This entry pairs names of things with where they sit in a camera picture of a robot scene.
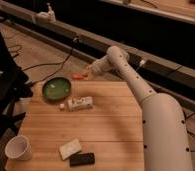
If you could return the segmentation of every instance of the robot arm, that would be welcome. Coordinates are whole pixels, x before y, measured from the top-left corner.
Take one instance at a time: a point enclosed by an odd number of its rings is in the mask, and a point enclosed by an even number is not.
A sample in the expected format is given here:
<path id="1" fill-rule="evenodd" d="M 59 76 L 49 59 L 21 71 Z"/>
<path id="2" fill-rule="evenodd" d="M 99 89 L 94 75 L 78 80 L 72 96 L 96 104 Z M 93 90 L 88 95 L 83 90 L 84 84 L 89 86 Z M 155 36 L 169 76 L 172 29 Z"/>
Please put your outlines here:
<path id="1" fill-rule="evenodd" d="M 184 115 L 170 95 L 156 91 L 128 64 L 129 55 L 112 46 L 89 67 L 91 75 L 117 69 L 142 108 L 146 171 L 192 171 Z"/>

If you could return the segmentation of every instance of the small box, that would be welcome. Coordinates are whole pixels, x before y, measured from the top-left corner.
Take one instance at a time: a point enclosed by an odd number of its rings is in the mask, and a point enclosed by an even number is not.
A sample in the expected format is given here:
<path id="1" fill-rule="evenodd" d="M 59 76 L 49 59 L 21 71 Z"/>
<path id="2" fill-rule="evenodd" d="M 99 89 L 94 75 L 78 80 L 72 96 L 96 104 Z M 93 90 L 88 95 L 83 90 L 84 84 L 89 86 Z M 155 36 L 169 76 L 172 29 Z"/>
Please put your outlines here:
<path id="1" fill-rule="evenodd" d="M 60 151 L 60 154 L 61 154 L 61 157 L 63 160 L 66 160 L 71 155 L 78 153 L 81 150 L 82 150 L 82 147 L 81 147 L 78 139 L 74 139 L 74 140 L 62 145 L 59 148 L 59 151 Z"/>

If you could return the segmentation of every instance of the white cup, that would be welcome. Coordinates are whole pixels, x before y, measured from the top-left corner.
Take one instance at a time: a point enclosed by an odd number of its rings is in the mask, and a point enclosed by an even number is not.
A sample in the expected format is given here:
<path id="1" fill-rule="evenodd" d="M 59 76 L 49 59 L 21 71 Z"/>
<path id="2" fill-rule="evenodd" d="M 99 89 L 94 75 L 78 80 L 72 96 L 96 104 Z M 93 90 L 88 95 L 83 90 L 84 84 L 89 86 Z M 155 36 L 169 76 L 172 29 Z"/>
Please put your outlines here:
<path id="1" fill-rule="evenodd" d="M 10 159 L 29 160 L 32 157 L 32 149 L 28 138 L 23 135 L 12 138 L 5 147 L 5 154 Z"/>

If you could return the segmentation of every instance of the black chair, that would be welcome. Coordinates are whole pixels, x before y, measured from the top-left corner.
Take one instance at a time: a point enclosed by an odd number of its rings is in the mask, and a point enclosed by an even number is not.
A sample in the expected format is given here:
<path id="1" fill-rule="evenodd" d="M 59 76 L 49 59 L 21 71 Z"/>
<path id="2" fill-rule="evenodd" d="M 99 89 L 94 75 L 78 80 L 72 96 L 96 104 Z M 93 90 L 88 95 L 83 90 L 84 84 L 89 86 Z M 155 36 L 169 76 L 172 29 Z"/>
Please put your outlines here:
<path id="1" fill-rule="evenodd" d="M 15 123 L 25 117 L 25 113 L 13 116 L 15 102 L 19 98 L 31 97 L 32 91 L 26 83 L 28 76 L 11 57 L 0 32 L 0 139 L 10 128 L 15 134 Z"/>

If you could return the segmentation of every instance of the wooden table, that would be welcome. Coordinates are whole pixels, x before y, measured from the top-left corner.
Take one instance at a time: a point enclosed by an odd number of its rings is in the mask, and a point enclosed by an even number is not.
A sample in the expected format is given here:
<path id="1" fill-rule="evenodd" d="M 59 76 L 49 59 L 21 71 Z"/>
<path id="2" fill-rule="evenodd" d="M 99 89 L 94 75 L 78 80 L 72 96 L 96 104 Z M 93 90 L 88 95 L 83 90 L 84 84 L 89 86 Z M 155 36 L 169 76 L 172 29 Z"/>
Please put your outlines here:
<path id="1" fill-rule="evenodd" d="M 195 4 L 189 3 L 190 0 L 147 0 L 154 4 L 158 9 L 166 12 L 181 14 L 195 18 Z M 142 5 L 153 8 L 152 5 L 141 0 L 131 0 L 132 4 Z"/>
<path id="2" fill-rule="evenodd" d="M 19 134 L 29 138 L 33 157 L 8 160 L 7 171 L 143 171 L 141 110 L 125 82 L 72 82 L 70 97 L 92 96 L 92 109 L 61 111 L 59 103 L 42 99 L 41 83 L 34 89 Z M 59 146 L 78 138 L 82 152 L 94 152 L 94 165 L 70 167 Z"/>

